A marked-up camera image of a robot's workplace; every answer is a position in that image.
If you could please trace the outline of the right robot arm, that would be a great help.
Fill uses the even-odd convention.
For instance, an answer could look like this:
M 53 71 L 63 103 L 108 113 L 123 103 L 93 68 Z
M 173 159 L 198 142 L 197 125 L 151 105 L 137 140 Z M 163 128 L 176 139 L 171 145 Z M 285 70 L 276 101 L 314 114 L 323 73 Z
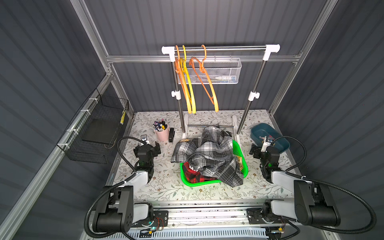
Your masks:
M 281 221 L 283 224 L 288 223 L 293 226 L 293 222 L 297 222 L 303 226 L 346 235 L 363 234 L 376 226 L 376 213 L 365 200 L 340 186 L 293 174 L 291 171 L 299 164 L 282 170 L 278 164 L 280 152 L 275 147 L 275 143 L 281 140 L 281 137 L 273 138 L 266 135 L 261 139 L 261 147 L 253 145 L 251 154 L 256 159 L 260 159 L 263 177 L 269 183 L 292 192 L 294 197 L 292 200 L 266 200 L 261 208 L 249 209 L 250 223 L 257 218 L 262 219 L 266 224 Z M 341 216 L 330 189 L 339 190 L 360 202 L 369 212 L 369 223 L 358 229 L 338 229 L 341 224 Z

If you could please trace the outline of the red black plaid shirt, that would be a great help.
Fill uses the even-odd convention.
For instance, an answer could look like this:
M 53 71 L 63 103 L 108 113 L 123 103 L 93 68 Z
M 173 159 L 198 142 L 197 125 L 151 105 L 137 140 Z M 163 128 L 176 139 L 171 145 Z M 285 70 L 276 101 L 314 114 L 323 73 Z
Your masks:
M 180 164 L 181 167 L 181 179 L 187 185 L 192 187 L 198 186 L 198 184 L 208 183 L 216 181 L 216 178 L 203 176 L 200 172 L 192 169 L 189 163 Z

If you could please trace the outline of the orange plastic hanger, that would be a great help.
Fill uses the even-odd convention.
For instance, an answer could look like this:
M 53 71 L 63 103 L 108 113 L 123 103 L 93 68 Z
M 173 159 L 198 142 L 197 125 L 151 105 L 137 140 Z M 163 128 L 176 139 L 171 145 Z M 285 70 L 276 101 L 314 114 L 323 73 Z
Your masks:
M 179 47 L 175 46 L 175 48 L 177 50 L 177 57 L 176 57 L 176 62 L 175 62 L 176 73 L 178 74 L 179 79 L 180 79 L 182 90 L 183 90 L 183 93 L 184 93 L 184 96 L 186 99 L 186 103 L 187 103 L 188 113 L 192 114 L 193 113 L 193 111 L 192 111 L 192 98 L 191 98 L 191 94 L 190 94 L 189 89 L 188 89 L 188 84 L 187 84 L 186 79 L 185 79 L 183 61 L 180 57 Z

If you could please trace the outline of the yellow plastic hanger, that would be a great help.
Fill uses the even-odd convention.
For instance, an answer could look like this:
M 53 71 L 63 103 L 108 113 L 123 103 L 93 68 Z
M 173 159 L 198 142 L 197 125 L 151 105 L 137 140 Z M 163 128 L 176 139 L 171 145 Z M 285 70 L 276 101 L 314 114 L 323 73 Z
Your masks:
M 184 57 L 179 60 L 181 71 L 182 71 L 181 75 L 183 80 L 183 90 L 186 98 L 188 113 L 195 114 L 197 112 L 196 100 L 195 100 L 194 90 L 192 87 L 192 81 L 189 75 L 189 71 L 187 69 L 187 51 L 184 45 L 183 45 L 183 53 L 184 53 Z

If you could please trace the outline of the grey plaid long-sleeve shirt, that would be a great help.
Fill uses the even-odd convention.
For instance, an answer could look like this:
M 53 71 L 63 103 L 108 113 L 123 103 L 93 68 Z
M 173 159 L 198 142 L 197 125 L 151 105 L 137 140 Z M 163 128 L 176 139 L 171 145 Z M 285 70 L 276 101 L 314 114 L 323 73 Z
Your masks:
M 216 178 L 230 187 L 244 183 L 238 158 L 233 154 L 232 134 L 216 126 L 204 128 L 199 137 L 176 143 L 171 163 L 189 163 L 203 176 Z

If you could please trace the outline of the yellow plaid long-sleeve shirt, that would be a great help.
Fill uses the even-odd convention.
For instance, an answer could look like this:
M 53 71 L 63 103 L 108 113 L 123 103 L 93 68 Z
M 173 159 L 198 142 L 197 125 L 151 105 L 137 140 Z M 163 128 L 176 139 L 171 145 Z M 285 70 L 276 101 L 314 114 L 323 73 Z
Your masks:
M 242 170 L 244 168 L 243 158 L 241 156 L 236 156 L 236 157 L 238 158 L 239 168 L 240 168 L 240 170 Z

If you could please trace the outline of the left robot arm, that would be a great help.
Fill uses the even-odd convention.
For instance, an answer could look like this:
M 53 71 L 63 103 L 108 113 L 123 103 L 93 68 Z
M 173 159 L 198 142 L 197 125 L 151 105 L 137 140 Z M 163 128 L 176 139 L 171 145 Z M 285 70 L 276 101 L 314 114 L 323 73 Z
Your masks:
M 135 140 L 140 144 L 134 148 L 139 160 L 133 165 L 120 148 L 123 140 Z M 153 231 L 155 221 L 154 207 L 150 203 L 134 203 L 134 194 L 148 184 L 155 173 L 154 158 L 161 154 L 158 142 L 154 145 L 134 137 L 123 137 L 117 142 L 118 154 L 132 169 L 132 174 L 117 184 L 103 187 L 84 220 L 84 231 L 93 239 L 102 239 L 121 233 L 128 235 L 131 227 L 144 225 L 148 232 Z

